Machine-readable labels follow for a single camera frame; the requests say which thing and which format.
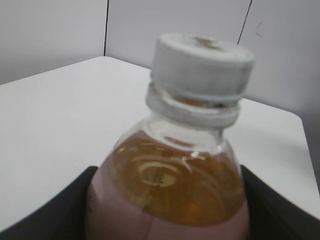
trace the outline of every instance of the white table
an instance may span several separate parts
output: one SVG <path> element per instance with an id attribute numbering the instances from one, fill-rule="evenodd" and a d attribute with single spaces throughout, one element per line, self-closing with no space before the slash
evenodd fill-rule
<path id="1" fill-rule="evenodd" d="M 0 230 L 46 203 L 149 113 L 150 71 L 98 57 L 0 86 Z M 241 164 L 320 218 L 300 118 L 244 99 L 226 131 Z"/>

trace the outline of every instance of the bottle neck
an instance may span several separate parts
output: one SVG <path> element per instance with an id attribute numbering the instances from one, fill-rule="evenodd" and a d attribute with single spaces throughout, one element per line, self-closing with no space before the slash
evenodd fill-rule
<path id="1" fill-rule="evenodd" d="M 199 129 L 224 129 L 235 123 L 239 113 L 239 105 L 219 105 L 201 107 L 178 101 L 154 83 L 148 88 L 146 103 L 149 108 L 181 124 Z"/>
<path id="2" fill-rule="evenodd" d="M 142 128 L 155 140 L 188 152 L 207 152 L 216 155 L 223 152 L 227 144 L 222 128 L 196 128 L 156 112 L 152 112 L 150 117 L 143 121 Z"/>

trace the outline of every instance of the gray wall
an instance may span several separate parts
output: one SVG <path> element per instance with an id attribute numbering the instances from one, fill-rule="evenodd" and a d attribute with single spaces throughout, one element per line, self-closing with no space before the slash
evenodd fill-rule
<path id="1" fill-rule="evenodd" d="M 107 56 L 149 67 L 157 35 L 237 42 L 250 0 L 110 0 Z M 256 53 L 247 97 L 302 118 L 320 180 L 320 1 L 253 0 L 240 44 Z"/>
<path id="2" fill-rule="evenodd" d="M 103 56 L 107 0 L 0 0 L 0 84 Z"/>
<path id="3" fill-rule="evenodd" d="M 240 40 L 256 54 L 247 95 L 302 118 L 318 183 L 319 11 L 319 0 L 254 0 Z"/>

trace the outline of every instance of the liquid surface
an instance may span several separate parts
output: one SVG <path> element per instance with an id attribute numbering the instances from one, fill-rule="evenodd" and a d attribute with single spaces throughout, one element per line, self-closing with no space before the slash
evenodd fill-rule
<path id="1" fill-rule="evenodd" d="M 244 240 L 248 227 L 227 154 L 179 150 L 142 131 L 111 153 L 88 190 L 89 240 Z"/>

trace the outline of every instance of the white bottle cap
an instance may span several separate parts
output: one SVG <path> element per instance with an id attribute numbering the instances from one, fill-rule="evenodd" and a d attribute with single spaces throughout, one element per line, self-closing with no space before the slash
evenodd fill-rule
<path id="1" fill-rule="evenodd" d="M 158 38 L 151 79 L 172 97 L 233 105 L 243 97 L 254 54 L 210 37 L 170 33 Z"/>

